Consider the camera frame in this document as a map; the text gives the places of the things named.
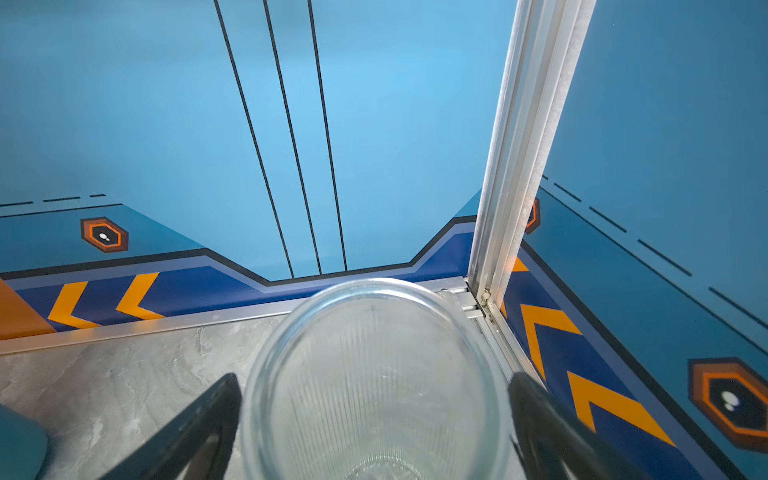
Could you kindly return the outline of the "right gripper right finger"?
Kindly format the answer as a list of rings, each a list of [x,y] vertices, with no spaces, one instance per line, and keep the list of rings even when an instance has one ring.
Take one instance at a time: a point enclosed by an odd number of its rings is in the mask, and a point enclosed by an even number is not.
[[[508,396],[528,479],[648,477],[560,405],[530,375],[515,373]]]

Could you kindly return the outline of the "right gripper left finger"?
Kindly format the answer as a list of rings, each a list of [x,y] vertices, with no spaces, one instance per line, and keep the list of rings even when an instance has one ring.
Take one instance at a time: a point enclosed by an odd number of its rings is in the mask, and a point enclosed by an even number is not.
[[[223,375],[105,479],[222,479],[242,405],[237,376]]]

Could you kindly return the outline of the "teal cylindrical vase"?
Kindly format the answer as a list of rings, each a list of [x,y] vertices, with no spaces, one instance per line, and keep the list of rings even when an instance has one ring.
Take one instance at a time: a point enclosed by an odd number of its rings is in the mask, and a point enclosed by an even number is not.
[[[35,421],[1,406],[1,478],[36,479],[47,455],[48,437]]]

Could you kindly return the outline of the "clear glass cylinder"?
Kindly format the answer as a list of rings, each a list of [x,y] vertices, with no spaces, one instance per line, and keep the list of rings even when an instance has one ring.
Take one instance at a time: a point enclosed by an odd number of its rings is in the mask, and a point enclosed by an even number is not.
[[[249,479],[501,479],[507,381],[467,297],[365,279],[303,301],[250,369]]]

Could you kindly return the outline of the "right aluminium corner post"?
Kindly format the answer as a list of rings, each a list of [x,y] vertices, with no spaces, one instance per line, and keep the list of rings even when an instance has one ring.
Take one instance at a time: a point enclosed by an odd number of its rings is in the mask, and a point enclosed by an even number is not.
[[[467,277],[485,312],[501,306],[595,6],[516,5]]]

